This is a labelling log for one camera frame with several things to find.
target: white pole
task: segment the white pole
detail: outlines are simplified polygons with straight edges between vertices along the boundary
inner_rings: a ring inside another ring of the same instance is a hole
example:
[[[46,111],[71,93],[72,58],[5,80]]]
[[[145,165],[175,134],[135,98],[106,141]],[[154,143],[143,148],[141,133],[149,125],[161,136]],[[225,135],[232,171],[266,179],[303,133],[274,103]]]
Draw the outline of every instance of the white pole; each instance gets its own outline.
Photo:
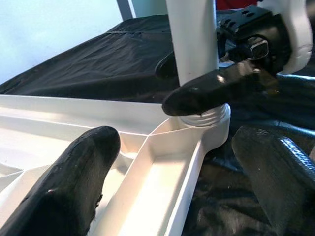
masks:
[[[180,85],[218,68],[214,0],[166,0]]]

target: white plastic part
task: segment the white plastic part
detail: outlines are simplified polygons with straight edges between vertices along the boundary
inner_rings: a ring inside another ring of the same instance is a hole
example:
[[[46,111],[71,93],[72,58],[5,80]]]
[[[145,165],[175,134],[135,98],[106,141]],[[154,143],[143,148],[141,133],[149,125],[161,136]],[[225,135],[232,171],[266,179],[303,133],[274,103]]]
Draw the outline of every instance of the white plastic part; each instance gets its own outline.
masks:
[[[218,68],[213,0],[166,0],[180,85]]]
[[[71,141],[110,125],[121,151],[88,235],[180,235],[203,158],[227,138],[225,108],[212,126],[196,128],[160,104],[0,95],[0,227]]]
[[[288,30],[292,55],[281,73],[290,74],[303,69],[310,60],[313,47],[306,0],[264,0],[258,6],[272,11],[273,14],[281,14]]]

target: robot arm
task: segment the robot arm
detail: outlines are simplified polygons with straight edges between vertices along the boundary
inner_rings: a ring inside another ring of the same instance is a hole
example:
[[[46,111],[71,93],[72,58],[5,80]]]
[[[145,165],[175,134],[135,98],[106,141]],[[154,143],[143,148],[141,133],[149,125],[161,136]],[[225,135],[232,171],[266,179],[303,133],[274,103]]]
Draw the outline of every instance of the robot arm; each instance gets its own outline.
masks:
[[[235,11],[218,27],[219,58],[234,64],[183,84],[164,101],[171,116],[187,116],[266,91],[277,94],[277,73],[305,67],[315,32],[315,0],[261,0]],[[227,50],[226,42],[233,48]]]

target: shiny black fabric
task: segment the shiny black fabric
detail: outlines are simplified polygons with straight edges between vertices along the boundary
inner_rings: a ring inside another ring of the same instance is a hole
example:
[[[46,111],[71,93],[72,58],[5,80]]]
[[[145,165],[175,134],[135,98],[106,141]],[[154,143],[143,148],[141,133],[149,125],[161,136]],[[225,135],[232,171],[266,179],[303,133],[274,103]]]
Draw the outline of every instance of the shiny black fabric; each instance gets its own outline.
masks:
[[[219,12],[217,20],[224,14],[229,12]],[[174,76],[155,76],[158,62],[172,50],[167,16],[131,19],[16,76],[0,86],[0,93],[160,103],[179,85]],[[315,75],[314,59],[297,74]],[[259,182],[253,189],[231,140],[241,126],[255,125],[289,137],[309,155],[315,145],[315,79],[278,78],[277,96],[230,103],[229,138],[205,157],[184,236],[276,235],[255,192]]]

